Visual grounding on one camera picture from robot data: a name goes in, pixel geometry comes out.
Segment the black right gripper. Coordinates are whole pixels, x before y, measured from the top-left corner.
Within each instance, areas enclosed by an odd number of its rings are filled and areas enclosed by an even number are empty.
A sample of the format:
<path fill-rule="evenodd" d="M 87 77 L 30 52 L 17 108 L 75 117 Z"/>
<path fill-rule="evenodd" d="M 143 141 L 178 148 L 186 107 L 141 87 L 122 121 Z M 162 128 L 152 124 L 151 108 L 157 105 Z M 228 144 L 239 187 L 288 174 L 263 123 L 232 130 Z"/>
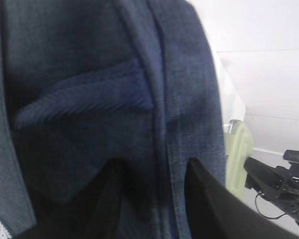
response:
<path fill-rule="evenodd" d="M 245 187 L 262 193 L 267 199 L 299 198 L 299 163 L 292 162 L 289 169 L 270 167 L 249 157 L 244 163 L 247 172 Z"/>

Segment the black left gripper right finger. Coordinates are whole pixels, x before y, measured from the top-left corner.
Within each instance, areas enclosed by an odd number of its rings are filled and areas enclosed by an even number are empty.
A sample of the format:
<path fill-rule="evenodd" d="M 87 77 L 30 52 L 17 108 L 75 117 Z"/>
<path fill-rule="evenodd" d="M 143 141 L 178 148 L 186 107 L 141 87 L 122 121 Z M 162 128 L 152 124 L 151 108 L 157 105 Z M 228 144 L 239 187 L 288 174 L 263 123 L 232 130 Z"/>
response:
<path fill-rule="evenodd" d="M 254 212 L 220 184 L 200 161 L 189 159 L 185 206 L 194 239 L 296 239 Z"/>

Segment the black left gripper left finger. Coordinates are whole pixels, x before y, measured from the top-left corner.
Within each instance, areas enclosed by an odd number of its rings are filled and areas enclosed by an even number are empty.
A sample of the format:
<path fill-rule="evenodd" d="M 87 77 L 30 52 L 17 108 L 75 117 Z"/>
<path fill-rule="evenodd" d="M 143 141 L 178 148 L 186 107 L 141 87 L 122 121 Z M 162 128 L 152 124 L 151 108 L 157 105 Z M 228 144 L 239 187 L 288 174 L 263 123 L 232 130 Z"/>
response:
<path fill-rule="evenodd" d="M 124 165 L 109 160 L 73 199 L 19 239 L 114 239 L 124 190 Z"/>

